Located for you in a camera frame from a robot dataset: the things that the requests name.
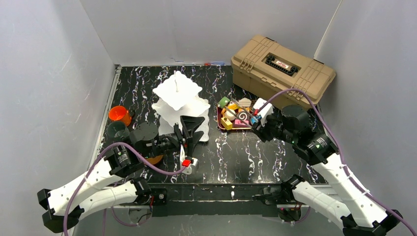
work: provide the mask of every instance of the marble tabletop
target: marble tabletop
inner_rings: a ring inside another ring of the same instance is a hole
[[[203,90],[199,96],[208,99],[211,105],[208,112],[209,141],[205,145],[197,145],[194,151],[194,157],[200,161],[198,172],[189,176],[181,174],[169,177],[145,168],[135,175],[144,177],[149,183],[239,184],[278,183],[293,174],[298,174],[309,183],[325,183],[323,177],[295,155],[291,145],[281,140],[263,143],[248,131],[227,133],[217,129],[216,104],[222,97],[256,99],[253,94],[233,84],[231,66],[123,67],[112,107],[123,105],[129,110],[136,111],[129,126],[130,130],[144,121],[159,123],[158,114],[151,108],[151,104],[159,98],[152,93],[152,89],[176,70],[201,86]],[[276,109],[274,113],[279,115],[279,110]],[[322,129],[315,116],[310,116],[312,127]],[[105,132],[102,137],[102,147],[110,143]],[[178,170],[179,154],[164,156],[163,162],[158,167],[166,171]]]

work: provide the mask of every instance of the green block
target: green block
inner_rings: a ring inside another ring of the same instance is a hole
[[[229,98],[223,97],[220,102],[217,104],[218,107],[223,109],[230,102]]]

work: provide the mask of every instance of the orange cup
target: orange cup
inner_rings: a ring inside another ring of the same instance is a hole
[[[115,106],[109,111],[109,118],[112,121],[121,121],[126,126],[130,125],[132,117],[129,115],[129,111],[124,106]]]

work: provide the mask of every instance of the white ball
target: white ball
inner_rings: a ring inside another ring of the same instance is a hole
[[[230,121],[233,121],[233,120],[235,120],[235,116],[234,115],[236,115],[236,112],[235,111],[233,111],[233,110],[231,110],[233,113],[231,113],[231,112],[229,112],[229,111],[226,111],[225,113],[224,113],[224,117],[227,117],[227,119],[229,119]]]

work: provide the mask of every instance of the tan toolbox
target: tan toolbox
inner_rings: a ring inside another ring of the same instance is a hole
[[[277,42],[256,35],[232,57],[233,83],[265,100],[288,88],[300,89],[317,104],[336,72],[312,58],[302,56]],[[272,104],[282,109],[299,104],[311,108],[299,92],[288,92]]]

